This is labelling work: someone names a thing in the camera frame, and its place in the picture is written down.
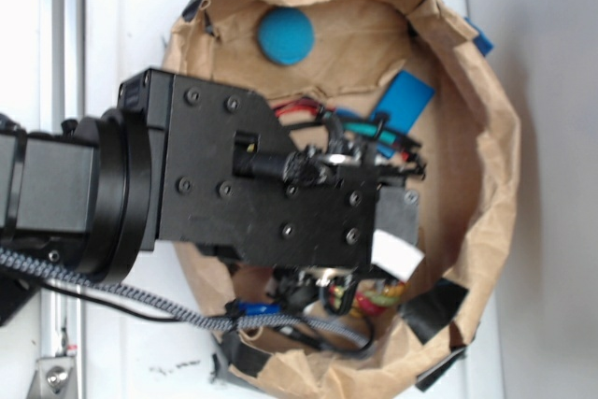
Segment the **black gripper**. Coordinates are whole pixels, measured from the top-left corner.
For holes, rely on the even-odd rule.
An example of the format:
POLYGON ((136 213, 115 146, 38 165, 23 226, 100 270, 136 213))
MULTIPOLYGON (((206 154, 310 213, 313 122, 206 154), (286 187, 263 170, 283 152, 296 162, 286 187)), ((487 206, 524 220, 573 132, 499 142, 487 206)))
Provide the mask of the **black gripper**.
POLYGON ((118 107, 149 134, 144 249, 186 241, 228 262, 342 273, 420 263, 413 141, 394 166, 377 153, 379 125, 318 108, 326 143, 299 148, 259 94, 154 69, 123 82, 118 107))

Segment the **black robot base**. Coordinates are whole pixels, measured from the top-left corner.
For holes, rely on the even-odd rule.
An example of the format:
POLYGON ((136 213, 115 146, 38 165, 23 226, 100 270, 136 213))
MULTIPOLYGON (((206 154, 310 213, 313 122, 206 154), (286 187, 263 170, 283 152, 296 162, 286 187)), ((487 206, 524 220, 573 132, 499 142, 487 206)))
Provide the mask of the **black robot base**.
POLYGON ((0 325, 9 324, 38 292, 39 287, 29 281, 2 275, 0 280, 0 325))

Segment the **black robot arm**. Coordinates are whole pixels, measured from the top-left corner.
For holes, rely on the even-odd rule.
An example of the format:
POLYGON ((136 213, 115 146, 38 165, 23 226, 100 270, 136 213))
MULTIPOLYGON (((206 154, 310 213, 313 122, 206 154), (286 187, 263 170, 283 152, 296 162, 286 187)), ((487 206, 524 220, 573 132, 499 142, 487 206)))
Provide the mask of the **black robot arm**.
POLYGON ((158 240, 314 277, 411 277, 418 196, 324 116, 299 149, 257 93, 149 69, 61 135, 1 134, 1 242, 94 279, 124 279, 158 240))

